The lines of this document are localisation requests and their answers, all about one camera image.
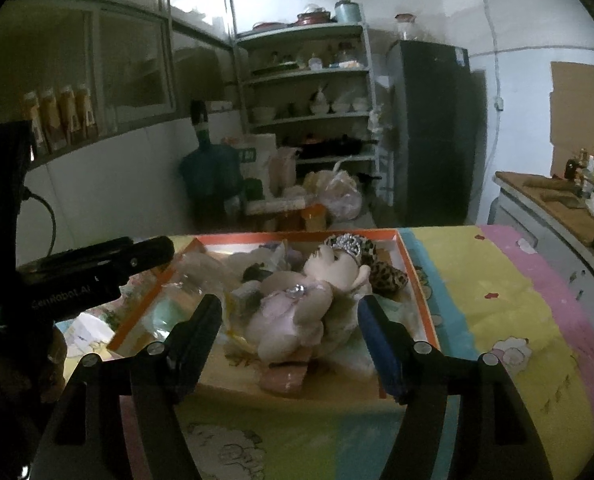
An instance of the cardboard sheet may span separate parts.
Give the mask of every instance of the cardboard sheet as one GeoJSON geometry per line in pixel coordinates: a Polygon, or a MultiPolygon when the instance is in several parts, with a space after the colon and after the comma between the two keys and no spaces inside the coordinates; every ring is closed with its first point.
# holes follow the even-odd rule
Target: cardboard sheet
{"type": "Polygon", "coordinates": [[[594,66],[552,62],[551,67],[550,172],[563,176],[566,161],[581,148],[594,155],[594,66]]]}

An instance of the refrigerator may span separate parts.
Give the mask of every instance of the refrigerator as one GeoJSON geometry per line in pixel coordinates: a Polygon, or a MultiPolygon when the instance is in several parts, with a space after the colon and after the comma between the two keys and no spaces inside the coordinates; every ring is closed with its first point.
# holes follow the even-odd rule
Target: refrigerator
{"type": "Polygon", "coordinates": [[[425,41],[388,51],[393,81],[394,209],[403,227],[461,225],[475,163],[468,52],[425,41]]]}

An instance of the kitchen counter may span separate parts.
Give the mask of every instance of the kitchen counter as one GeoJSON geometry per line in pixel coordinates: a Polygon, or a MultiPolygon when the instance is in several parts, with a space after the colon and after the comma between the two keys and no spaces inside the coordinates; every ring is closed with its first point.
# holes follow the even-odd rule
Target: kitchen counter
{"type": "Polygon", "coordinates": [[[498,171],[501,187],[491,212],[492,223],[512,226],[522,234],[525,250],[535,250],[568,283],[594,328],[594,219],[586,209],[570,209],[544,200],[569,191],[526,186],[543,176],[498,171]]]}

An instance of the shelf board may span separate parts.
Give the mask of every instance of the shelf board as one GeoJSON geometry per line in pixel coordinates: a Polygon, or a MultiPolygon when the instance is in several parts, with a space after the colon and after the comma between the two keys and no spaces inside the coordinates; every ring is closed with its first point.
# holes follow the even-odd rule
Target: shelf board
{"type": "Polygon", "coordinates": [[[250,123],[251,128],[263,128],[264,126],[275,126],[276,124],[300,123],[301,121],[319,121],[323,119],[343,119],[353,117],[368,117],[369,112],[348,112],[345,114],[324,114],[324,115],[304,115],[302,117],[290,117],[288,119],[275,119],[269,123],[254,124],[250,123]]]}
{"type": "Polygon", "coordinates": [[[376,158],[374,153],[359,153],[358,155],[331,155],[320,156],[319,158],[298,158],[297,164],[325,164],[327,162],[339,162],[340,160],[360,161],[360,160],[374,160],[376,158]]]}
{"type": "Polygon", "coordinates": [[[367,68],[323,68],[321,70],[290,70],[281,72],[279,74],[255,77],[244,81],[244,85],[258,85],[261,83],[268,83],[282,79],[307,78],[328,75],[352,75],[352,74],[367,74],[367,68]]]}
{"type": "Polygon", "coordinates": [[[278,30],[268,30],[237,38],[237,44],[248,50],[263,48],[287,41],[312,41],[326,38],[358,37],[362,34],[361,23],[317,23],[317,25],[295,25],[278,30]]]}

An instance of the metal bolt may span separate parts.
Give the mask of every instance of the metal bolt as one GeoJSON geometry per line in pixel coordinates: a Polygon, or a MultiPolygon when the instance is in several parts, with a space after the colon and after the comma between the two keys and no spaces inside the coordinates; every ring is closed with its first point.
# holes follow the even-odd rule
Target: metal bolt
{"type": "Polygon", "coordinates": [[[413,349],[418,354],[429,354],[432,352],[432,345],[426,341],[417,341],[414,344],[413,349]]]}
{"type": "Polygon", "coordinates": [[[166,345],[164,345],[161,341],[155,341],[146,346],[146,352],[148,352],[150,355],[159,355],[165,349],[166,345]]]}
{"type": "Polygon", "coordinates": [[[97,354],[86,354],[81,358],[81,364],[85,367],[91,367],[96,365],[101,358],[97,354]]]}
{"type": "Polygon", "coordinates": [[[499,357],[490,352],[486,352],[481,360],[488,366],[497,366],[499,364],[499,357]]]}

